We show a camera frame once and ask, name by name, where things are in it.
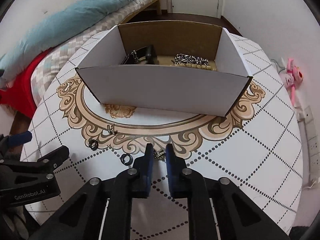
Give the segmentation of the small gold earring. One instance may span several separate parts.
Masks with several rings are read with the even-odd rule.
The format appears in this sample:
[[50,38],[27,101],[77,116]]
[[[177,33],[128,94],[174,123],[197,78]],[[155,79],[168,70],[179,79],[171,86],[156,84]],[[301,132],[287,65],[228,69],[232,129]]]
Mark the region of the small gold earring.
[[165,151],[163,149],[154,150],[153,157],[156,160],[164,161],[165,160]]

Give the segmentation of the black smart band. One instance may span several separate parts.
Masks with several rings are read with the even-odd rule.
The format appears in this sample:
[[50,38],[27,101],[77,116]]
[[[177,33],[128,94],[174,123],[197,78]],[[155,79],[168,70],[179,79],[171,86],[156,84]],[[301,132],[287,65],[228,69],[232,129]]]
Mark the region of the black smart band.
[[158,64],[157,54],[153,45],[149,45],[128,53],[121,64]]

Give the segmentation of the red blanket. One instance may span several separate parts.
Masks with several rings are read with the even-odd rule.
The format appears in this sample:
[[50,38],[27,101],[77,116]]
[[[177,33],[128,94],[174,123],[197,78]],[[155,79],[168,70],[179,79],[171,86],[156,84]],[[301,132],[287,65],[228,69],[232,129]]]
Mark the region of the red blanket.
[[1,105],[7,105],[28,118],[32,118],[36,105],[31,93],[31,76],[37,65],[51,52],[49,48],[39,54],[27,66],[27,68],[17,75],[13,85],[6,91],[1,90]]

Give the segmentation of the small crystal earring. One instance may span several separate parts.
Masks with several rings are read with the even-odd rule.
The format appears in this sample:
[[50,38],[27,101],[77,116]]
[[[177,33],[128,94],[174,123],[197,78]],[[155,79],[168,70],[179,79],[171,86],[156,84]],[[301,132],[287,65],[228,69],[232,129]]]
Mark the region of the small crystal earring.
[[116,135],[115,126],[114,124],[107,125],[107,132],[109,135]]

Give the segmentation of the checkered bed sheet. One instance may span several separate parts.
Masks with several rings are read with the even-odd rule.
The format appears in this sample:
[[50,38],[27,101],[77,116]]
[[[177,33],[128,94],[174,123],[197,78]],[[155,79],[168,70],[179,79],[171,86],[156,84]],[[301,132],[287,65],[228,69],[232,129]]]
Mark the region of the checkered bed sheet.
[[31,98],[35,105],[40,104],[49,85],[67,61],[72,58],[78,49],[86,48],[85,43],[89,39],[96,38],[98,33],[109,30],[115,25],[129,22],[139,12],[157,2],[159,0],[134,0],[66,42],[37,56],[34,59],[37,64],[30,78]]

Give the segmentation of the white patterned tablecloth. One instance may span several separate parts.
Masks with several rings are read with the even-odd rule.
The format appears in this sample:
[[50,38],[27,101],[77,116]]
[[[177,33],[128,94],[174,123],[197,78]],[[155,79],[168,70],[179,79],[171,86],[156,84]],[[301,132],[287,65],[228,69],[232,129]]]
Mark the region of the white patterned tablecloth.
[[[259,44],[232,35],[253,79],[226,118],[99,104],[75,68],[105,35],[89,39],[61,68],[29,126],[33,138],[22,161],[36,161],[65,145],[70,156],[55,176],[59,196],[27,205],[39,224],[89,179],[110,179],[125,170],[120,158],[172,144],[186,165],[204,177],[229,178],[285,233],[297,214],[303,183],[302,143],[283,83]],[[116,135],[107,125],[114,124]]]

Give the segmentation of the light blue duvet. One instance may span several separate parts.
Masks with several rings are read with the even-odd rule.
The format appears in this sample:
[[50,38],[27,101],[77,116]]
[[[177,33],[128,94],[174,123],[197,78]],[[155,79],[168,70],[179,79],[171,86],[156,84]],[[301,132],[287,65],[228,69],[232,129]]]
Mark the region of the light blue duvet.
[[134,0],[79,0],[32,27],[1,57],[1,89],[37,55],[67,41]]

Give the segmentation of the white cardboard box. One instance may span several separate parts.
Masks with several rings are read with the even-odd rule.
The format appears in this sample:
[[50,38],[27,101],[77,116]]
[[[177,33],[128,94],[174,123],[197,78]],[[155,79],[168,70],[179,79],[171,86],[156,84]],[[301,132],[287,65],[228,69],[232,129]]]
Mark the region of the white cardboard box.
[[[217,69],[124,63],[130,52],[150,45],[158,57],[199,56]],[[227,29],[190,21],[117,25],[89,50],[76,72],[100,103],[215,116],[226,116],[253,78]]]

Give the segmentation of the pink panther plush toy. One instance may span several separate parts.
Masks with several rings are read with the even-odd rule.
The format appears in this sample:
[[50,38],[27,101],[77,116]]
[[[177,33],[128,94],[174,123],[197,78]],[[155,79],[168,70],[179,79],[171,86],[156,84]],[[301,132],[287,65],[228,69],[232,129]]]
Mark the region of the pink panther plush toy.
[[279,72],[279,76],[290,96],[292,105],[295,105],[296,101],[296,89],[303,81],[303,73],[300,68],[296,66],[294,59],[288,58],[288,62],[284,70]]

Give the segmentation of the white wall power strip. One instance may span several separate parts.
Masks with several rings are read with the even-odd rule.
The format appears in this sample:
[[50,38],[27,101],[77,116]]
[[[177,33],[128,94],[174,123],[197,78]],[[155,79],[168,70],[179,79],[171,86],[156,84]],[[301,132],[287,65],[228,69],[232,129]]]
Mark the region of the white wall power strip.
[[310,106],[299,115],[298,126],[303,151],[303,186],[311,189],[319,183],[319,138]]

